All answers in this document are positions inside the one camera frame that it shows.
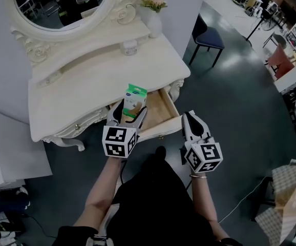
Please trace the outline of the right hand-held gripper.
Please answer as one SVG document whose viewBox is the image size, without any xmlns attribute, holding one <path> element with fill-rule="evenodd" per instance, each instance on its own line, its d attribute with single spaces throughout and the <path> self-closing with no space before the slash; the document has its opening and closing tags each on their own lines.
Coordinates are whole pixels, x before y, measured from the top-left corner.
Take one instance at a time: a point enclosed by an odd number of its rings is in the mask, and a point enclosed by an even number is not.
<svg viewBox="0 0 296 246">
<path fill-rule="evenodd" d="M 223 161 L 220 144 L 211 136 L 207 124 L 197 115 L 182 114 L 182 134 L 185 139 L 184 159 L 194 173 L 214 171 Z"/>
</svg>

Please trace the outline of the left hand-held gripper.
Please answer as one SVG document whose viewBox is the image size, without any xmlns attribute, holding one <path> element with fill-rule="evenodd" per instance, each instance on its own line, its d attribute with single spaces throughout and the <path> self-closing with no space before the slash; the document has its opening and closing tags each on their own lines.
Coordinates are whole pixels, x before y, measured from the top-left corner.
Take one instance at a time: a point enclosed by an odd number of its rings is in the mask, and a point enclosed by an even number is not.
<svg viewBox="0 0 296 246">
<path fill-rule="evenodd" d="M 128 158 L 134 149 L 147 115 L 143 107 L 132 121 L 121 125 L 124 99 L 115 103 L 107 114 L 107 124 L 103 127 L 102 146 L 106 156 Z"/>
</svg>

